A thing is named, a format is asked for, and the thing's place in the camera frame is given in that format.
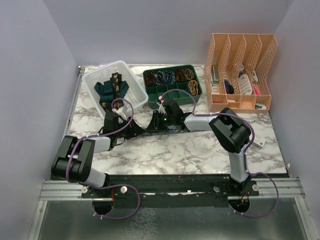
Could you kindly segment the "grey blue floral tie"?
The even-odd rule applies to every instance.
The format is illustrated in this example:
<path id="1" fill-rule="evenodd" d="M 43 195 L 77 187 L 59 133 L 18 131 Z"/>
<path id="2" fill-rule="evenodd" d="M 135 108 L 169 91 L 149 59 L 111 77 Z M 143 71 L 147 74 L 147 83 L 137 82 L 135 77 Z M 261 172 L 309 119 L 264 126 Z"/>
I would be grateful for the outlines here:
<path id="1" fill-rule="evenodd" d="M 162 135 L 172 135 L 172 134 L 178 134 L 182 133 L 183 131 L 173 125 L 166 126 L 164 129 L 149 129 L 145 130 L 145 133 L 143 133 L 142 137 L 152 137 L 152 136 L 162 136 Z"/>

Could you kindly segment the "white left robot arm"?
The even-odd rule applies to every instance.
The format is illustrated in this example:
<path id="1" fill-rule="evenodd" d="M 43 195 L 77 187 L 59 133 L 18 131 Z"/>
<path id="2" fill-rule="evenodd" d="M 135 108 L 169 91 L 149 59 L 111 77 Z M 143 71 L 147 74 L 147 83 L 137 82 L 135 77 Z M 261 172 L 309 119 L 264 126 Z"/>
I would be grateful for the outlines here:
<path id="1" fill-rule="evenodd" d="M 66 135 L 58 148 L 51 165 L 51 176 L 93 186 L 97 196 L 106 197 L 111 186 L 106 182 L 107 175 L 92 168 L 93 156 L 107 152 L 116 147 L 118 139 L 129 140 L 145 133 L 131 116 L 124 119 L 115 112 L 108 112 L 104 117 L 104 125 L 96 134 L 84 139 Z"/>

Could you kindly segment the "dark green tie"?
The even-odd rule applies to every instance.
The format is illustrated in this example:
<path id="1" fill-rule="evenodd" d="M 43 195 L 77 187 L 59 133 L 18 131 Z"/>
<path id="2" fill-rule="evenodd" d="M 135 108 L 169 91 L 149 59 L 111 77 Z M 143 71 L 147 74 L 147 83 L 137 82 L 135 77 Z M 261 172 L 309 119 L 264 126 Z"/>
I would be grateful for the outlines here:
<path id="1" fill-rule="evenodd" d="M 129 85 L 127 84 L 127 82 L 122 81 L 119 85 L 120 98 L 125 97 L 128 89 Z M 99 95 L 100 102 L 111 103 L 114 100 L 114 92 L 110 81 L 105 81 L 104 83 L 97 82 L 94 86 L 94 90 Z"/>

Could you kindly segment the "red brown rolled tie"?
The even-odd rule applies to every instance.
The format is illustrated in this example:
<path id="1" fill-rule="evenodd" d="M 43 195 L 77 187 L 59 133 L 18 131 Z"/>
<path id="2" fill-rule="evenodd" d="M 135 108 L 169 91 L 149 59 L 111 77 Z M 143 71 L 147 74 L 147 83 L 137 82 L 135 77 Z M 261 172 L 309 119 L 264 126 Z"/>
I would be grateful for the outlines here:
<path id="1" fill-rule="evenodd" d="M 182 83 L 186 81 L 184 72 L 181 68 L 177 68 L 174 70 L 174 76 L 175 76 L 175 81 L 177 83 Z"/>

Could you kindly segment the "white plastic basket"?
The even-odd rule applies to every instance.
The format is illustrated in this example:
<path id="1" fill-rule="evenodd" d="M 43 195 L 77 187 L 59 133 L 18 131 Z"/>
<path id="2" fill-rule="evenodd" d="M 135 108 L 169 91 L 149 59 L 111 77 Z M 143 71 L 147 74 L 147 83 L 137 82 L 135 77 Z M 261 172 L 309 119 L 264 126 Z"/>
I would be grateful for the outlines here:
<path id="1" fill-rule="evenodd" d="M 101 118 L 116 98 L 129 101 L 131 105 L 124 103 L 129 114 L 131 109 L 139 110 L 149 99 L 137 77 L 122 60 L 85 73 L 82 81 Z"/>

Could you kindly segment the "green compartment tray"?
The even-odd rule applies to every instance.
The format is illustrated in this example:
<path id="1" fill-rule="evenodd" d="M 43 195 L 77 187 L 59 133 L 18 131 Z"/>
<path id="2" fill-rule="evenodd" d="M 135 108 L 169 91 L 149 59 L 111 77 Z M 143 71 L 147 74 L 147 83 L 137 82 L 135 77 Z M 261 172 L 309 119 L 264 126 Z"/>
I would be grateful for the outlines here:
<path id="1" fill-rule="evenodd" d="M 192 96 L 190 94 L 189 88 L 188 88 L 188 81 L 184 82 L 175 82 L 173 84 L 165 84 L 165 85 L 156 85 L 153 87 L 147 87 L 145 84 L 145 75 L 148 72 L 152 72 L 155 74 L 157 71 L 175 71 L 175 69 L 191 69 L 194 74 L 195 74 L 195 81 L 198 83 L 198 95 Z M 195 68 L 190 65 L 178 65 L 178 66 L 169 66 L 169 67 L 160 67 L 160 68 L 155 68 L 155 69 L 147 69 L 142 73 L 143 76 L 143 81 L 145 85 L 145 90 L 148 95 L 148 106 L 152 109 L 155 110 L 159 106 L 157 105 L 157 100 L 159 96 L 162 96 L 163 93 L 166 91 L 170 90 L 169 93 L 167 93 L 164 96 L 164 99 L 174 99 L 180 106 L 181 105 L 188 105 L 192 104 L 193 101 L 198 102 L 200 99 L 200 96 L 203 94 L 202 87 L 200 85 L 197 73 Z"/>

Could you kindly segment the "white red card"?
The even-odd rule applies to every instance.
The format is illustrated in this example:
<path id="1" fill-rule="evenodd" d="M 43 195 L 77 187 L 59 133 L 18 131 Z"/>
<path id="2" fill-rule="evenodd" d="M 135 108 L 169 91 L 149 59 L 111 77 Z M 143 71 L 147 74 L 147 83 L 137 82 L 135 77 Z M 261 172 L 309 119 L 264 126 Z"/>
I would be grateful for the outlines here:
<path id="1" fill-rule="evenodd" d="M 263 137 L 262 137 L 262 138 L 257 137 L 257 138 L 254 139 L 252 145 L 253 145 L 254 147 L 256 147 L 257 149 L 262 149 L 262 148 L 264 147 L 264 145 L 265 145 L 265 142 L 266 142 L 266 139 L 265 139 L 265 138 L 263 138 Z"/>

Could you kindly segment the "orange patterned rolled tie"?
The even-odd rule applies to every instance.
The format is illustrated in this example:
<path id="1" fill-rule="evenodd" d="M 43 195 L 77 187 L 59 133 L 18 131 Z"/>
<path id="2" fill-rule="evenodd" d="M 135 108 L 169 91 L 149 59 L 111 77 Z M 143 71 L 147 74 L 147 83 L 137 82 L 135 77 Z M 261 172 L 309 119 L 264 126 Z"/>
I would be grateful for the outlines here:
<path id="1" fill-rule="evenodd" d="M 197 96 L 199 94 L 198 82 L 196 80 L 188 81 L 187 85 L 192 96 Z"/>

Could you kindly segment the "black gold leaf tie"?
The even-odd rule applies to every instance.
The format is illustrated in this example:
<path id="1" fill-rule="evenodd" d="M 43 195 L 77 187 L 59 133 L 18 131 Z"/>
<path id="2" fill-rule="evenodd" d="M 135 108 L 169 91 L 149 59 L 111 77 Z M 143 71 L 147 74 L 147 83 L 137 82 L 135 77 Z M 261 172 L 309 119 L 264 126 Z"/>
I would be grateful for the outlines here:
<path id="1" fill-rule="evenodd" d="M 111 82 L 114 99 L 120 98 L 120 83 L 122 82 L 122 75 L 115 72 L 112 74 L 109 81 Z M 99 102 L 99 104 L 106 113 L 112 111 L 112 102 Z"/>

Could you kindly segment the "pink marker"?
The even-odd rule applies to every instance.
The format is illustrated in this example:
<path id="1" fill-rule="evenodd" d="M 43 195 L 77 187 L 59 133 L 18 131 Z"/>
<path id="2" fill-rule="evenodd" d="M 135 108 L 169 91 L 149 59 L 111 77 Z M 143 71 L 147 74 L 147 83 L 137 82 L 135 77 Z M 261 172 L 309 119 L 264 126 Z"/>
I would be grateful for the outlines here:
<path id="1" fill-rule="evenodd" d="M 254 88 L 255 94 L 256 94 L 256 95 L 260 95 L 259 89 L 258 89 L 258 87 L 257 87 L 255 84 L 253 85 L 253 88 Z"/>

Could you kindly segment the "tan rolled tie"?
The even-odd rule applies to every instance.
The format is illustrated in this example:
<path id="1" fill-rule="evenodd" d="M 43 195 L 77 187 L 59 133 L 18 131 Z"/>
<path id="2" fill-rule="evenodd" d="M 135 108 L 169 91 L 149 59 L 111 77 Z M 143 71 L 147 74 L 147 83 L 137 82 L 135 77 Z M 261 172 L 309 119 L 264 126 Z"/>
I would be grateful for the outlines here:
<path id="1" fill-rule="evenodd" d="M 195 80 L 195 73 L 189 69 L 189 68 L 184 68 L 183 69 L 183 75 L 186 81 L 193 81 Z"/>

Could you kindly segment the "blue black item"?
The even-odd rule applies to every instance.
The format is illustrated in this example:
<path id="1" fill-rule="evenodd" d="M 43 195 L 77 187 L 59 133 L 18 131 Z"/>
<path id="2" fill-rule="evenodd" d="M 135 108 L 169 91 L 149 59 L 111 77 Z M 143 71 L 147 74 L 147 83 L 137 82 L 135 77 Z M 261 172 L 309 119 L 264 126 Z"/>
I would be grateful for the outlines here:
<path id="1" fill-rule="evenodd" d="M 234 87 L 230 84 L 228 80 L 224 80 L 225 90 L 227 94 L 234 94 L 235 90 Z"/>

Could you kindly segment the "dark blue rolled tie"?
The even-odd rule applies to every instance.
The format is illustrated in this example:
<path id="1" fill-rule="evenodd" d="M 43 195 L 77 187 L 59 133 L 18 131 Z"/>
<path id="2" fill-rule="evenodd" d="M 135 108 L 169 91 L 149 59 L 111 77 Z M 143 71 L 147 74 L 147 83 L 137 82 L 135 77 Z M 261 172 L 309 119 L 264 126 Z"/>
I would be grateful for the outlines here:
<path id="1" fill-rule="evenodd" d="M 164 73 L 164 80 L 167 85 L 174 84 L 176 82 L 175 73 L 172 70 L 167 70 Z"/>

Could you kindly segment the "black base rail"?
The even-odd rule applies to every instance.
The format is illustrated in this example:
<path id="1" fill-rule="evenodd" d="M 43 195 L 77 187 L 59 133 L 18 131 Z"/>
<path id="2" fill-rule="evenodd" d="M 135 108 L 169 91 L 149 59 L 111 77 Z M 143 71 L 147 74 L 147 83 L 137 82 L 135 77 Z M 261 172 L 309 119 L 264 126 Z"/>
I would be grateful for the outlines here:
<path id="1" fill-rule="evenodd" d="M 40 198 L 47 201 L 93 201 L 116 208 L 224 208 L 230 200 L 259 195 L 258 183 L 236 183 L 228 174 L 107 175 L 112 189 L 84 187 L 64 180 L 45 181 Z"/>

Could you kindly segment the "white ribbed item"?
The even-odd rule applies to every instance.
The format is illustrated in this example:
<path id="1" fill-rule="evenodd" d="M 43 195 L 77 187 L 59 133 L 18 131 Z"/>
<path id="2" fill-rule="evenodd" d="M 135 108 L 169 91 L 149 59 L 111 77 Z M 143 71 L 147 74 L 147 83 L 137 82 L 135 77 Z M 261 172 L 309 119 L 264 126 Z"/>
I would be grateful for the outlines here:
<path id="1" fill-rule="evenodd" d="M 249 76 L 247 74 L 242 74 L 238 79 L 239 90 L 242 95 L 251 95 L 253 93 L 253 88 Z"/>

